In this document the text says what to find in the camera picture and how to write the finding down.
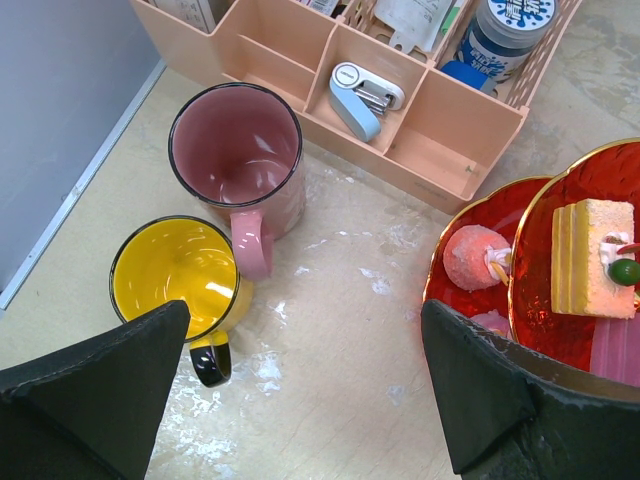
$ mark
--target green cherry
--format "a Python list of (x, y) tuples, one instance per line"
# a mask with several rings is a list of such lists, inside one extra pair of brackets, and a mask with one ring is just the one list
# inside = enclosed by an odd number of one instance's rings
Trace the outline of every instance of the green cherry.
[(621, 258), (609, 265), (609, 277), (614, 283), (630, 287), (640, 282), (640, 263)]

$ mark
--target black mug handle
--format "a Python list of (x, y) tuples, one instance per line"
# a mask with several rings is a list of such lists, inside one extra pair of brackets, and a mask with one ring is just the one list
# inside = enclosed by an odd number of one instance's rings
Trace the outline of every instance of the black mug handle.
[(191, 342), (191, 362), (206, 387), (217, 387), (231, 378), (231, 351), (227, 332), (216, 331)]

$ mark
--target plate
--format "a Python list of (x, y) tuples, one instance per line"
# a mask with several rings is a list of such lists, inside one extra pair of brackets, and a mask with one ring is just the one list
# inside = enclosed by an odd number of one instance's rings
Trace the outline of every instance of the plate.
[(635, 238), (640, 238), (640, 138), (600, 147), (555, 177), (531, 201), (516, 232), (509, 287), (514, 336), (522, 345), (589, 371), (596, 319), (554, 314), (550, 286), (553, 211), (585, 198), (632, 203)]
[(436, 245), (424, 300), (440, 300), (467, 317), (498, 310), (500, 315), (508, 318), (507, 287), (500, 283), (471, 293), (456, 287), (444, 270), (444, 247), (451, 235), (465, 225), (482, 225), (500, 233), (509, 243), (513, 242), (522, 214), (551, 178), (531, 177), (510, 183), (458, 213), (442, 232)]

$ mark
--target metal edge strip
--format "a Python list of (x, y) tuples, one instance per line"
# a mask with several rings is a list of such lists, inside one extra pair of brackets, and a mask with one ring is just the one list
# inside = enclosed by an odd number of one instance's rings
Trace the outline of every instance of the metal edge strip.
[(69, 213), (71, 213), (71, 210), (78, 202), (78, 199), (84, 193), (86, 188), (89, 186), (89, 183), (91, 183), (91, 180), (93, 180), (93, 177), (95, 177), (96, 173), (107, 159), (107, 156), (124, 133), (124, 130), (127, 128), (138, 109), (142, 106), (142, 103), (151, 92), (151, 89), (155, 86), (165, 68), (165, 62), (160, 60), (151, 71), (140, 87), (140, 90), (138, 90), (138, 93), (133, 97), (131, 103), (129, 103), (105, 141), (91, 159), (91, 162), (89, 162), (89, 165), (87, 165), (87, 168), (82, 172), (82, 175), (80, 175), (80, 178), (71, 189), (71, 192), (69, 192), (69, 195), (67, 195), (67, 198), (62, 202), (62, 205), (42, 232), (42, 235), (40, 235), (40, 238), (27, 255), (27, 258), (22, 262), (22, 265), (20, 265), (16, 273), (13, 275), (7, 284), (7, 287), (2, 291), (2, 293), (0, 293), (0, 319), (4, 316), (5, 311), (20, 290), (20, 287), (22, 287), (36, 263), (40, 260), (40, 257), (49, 246), (49, 243), (51, 243), (51, 240), (53, 240), (53, 237), (58, 233), (58, 230), (64, 223), (65, 219), (69, 216)]

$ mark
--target storage organizer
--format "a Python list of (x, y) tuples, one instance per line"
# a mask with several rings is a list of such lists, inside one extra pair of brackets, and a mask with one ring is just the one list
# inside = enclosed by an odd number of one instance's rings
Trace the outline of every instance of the storage organizer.
[[(386, 45), (391, 30), (375, 0), (352, 0), (337, 19), (295, 0), (235, 0), (204, 34), (144, 0), (131, 0), (169, 67), (204, 86), (263, 85), (295, 110), (310, 141), (415, 197), (454, 213), (469, 202), (514, 139), (553, 52), (581, 0), (557, 0), (554, 25), (517, 78), (493, 98), (441, 73), (475, 10), (469, 0), (432, 54)], [(329, 104), (329, 78), (351, 61), (399, 85), (406, 103), (381, 118), (370, 143), (358, 140)]]

